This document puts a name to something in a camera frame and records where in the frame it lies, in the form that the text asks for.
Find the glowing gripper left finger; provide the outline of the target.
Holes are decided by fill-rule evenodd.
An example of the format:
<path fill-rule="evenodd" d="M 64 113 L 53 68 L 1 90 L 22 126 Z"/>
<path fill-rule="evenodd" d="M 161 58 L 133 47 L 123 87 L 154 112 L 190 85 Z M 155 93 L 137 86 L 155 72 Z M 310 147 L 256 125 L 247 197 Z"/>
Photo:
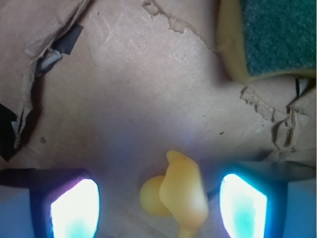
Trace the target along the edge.
<path fill-rule="evenodd" d="M 0 172 L 2 238 L 93 238 L 100 192 L 86 169 Z"/>

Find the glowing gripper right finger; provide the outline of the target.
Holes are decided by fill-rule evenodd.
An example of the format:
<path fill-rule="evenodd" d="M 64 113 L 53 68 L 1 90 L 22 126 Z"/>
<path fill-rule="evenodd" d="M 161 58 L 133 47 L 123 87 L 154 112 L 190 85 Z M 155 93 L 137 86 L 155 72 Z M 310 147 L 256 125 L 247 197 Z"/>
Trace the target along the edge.
<path fill-rule="evenodd" d="M 317 168 L 312 161 L 231 163 L 207 197 L 218 197 L 231 238 L 317 236 Z"/>

